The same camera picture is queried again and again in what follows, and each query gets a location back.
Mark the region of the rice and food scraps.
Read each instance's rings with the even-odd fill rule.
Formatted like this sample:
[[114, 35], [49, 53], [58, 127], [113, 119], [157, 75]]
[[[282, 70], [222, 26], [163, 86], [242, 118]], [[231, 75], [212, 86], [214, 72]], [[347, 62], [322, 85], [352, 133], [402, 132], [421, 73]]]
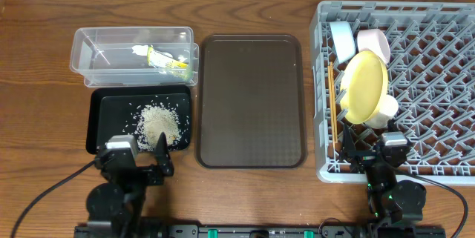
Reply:
[[166, 136], [170, 151], [188, 148], [191, 142], [191, 111], [185, 99], [173, 101], [157, 96], [145, 99], [126, 100], [119, 106], [125, 118], [119, 121], [119, 133], [136, 138], [139, 150], [152, 151], [159, 136]]

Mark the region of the white cup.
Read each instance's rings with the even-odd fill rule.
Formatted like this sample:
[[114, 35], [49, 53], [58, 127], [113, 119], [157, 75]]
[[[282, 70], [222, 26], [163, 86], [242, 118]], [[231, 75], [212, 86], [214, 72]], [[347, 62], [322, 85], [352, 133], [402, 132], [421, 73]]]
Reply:
[[383, 98], [379, 111], [371, 119], [365, 122], [365, 125], [374, 129], [383, 129], [387, 127], [387, 122], [392, 119], [399, 109], [398, 101], [391, 95]]

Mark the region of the yellow plate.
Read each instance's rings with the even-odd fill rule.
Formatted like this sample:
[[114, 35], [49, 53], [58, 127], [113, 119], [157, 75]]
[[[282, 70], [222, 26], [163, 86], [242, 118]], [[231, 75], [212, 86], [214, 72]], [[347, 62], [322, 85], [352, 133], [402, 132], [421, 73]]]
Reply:
[[357, 125], [372, 119], [388, 90], [385, 63], [370, 50], [357, 53], [344, 70], [340, 90], [344, 94], [339, 104], [347, 111], [344, 118], [348, 122]]

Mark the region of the wooden chopstick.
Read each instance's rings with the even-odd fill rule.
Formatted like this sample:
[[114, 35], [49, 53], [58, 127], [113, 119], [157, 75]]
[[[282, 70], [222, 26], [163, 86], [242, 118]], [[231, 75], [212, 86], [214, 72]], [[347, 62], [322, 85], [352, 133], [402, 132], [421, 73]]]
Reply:
[[336, 103], [335, 103], [335, 82], [334, 82], [334, 73], [333, 73], [333, 63], [329, 63], [328, 68], [328, 79], [329, 79], [329, 93], [330, 93], [330, 110], [331, 110], [331, 120], [332, 120], [332, 146], [334, 149], [337, 148], [338, 144], [338, 123], [336, 115]]
[[330, 100], [330, 123], [331, 123], [331, 132], [332, 132], [332, 147], [336, 148], [338, 143], [338, 131], [337, 123], [335, 122], [335, 92], [334, 92], [334, 80], [333, 80], [333, 63], [329, 62], [328, 68], [328, 91], [329, 91], [329, 100]]

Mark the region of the green snack wrapper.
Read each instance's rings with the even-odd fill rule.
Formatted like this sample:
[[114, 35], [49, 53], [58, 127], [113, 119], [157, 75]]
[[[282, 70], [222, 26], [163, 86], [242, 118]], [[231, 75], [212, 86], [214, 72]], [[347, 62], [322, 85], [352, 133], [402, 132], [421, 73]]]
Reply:
[[184, 80], [191, 77], [188, 63], [176, 60], [170, 53], [156, 50], [152, 45], [134, 45], [132, 52], [144, 56], [147, 65], [158, 69], [161, 74], [170, 74]]

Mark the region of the white bowl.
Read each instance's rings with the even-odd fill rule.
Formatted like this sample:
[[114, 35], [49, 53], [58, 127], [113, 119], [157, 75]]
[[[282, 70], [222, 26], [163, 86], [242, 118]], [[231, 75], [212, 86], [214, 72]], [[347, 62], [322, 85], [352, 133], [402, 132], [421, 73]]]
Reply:
[[358, 51], [372, 51], [386, 65], [390, 63], [390, 45], [380, 29], [360, 30], [356, 36]]

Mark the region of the light blue bowl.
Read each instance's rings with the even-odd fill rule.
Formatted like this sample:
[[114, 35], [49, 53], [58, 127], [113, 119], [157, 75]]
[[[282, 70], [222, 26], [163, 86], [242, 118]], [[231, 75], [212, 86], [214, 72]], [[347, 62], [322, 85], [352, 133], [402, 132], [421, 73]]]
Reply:
[[356, 45], [349, 22], [330, 22], [330, 31], [339, 63], [349, 61], [356, 54]]

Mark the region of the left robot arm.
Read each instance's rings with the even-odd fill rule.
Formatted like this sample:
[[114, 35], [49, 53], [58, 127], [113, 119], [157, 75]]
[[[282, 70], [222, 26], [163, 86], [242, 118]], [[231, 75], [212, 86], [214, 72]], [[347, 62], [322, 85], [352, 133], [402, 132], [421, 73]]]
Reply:
[[94, 159], [106, 182], [86, 199], [86, 227], [92, 237], [167, 237], [168, 228], [158, 219], [142, 217], [146, 189], [174, 175], [166, 135], [161, 133], [153, 149], [155, 163], [139, 166], [137, 140], [132, 135], [111, 137]]

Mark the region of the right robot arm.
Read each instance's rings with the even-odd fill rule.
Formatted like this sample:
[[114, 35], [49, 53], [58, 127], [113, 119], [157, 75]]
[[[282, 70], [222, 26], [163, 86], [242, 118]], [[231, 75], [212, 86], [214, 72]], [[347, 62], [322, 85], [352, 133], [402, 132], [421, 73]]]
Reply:
[[351, 171], [367, 177], [367, 201], [375, 218], [360, 237], [415, 237], [415, 224], [423, 218], [425, 187], [411, 180], [397, 180], [397, 168], [407, 160], [412, 143], [400, 131], [383, 133], [371, 149], [358, 150], [350, 128], [344, 127], [339, 159]]

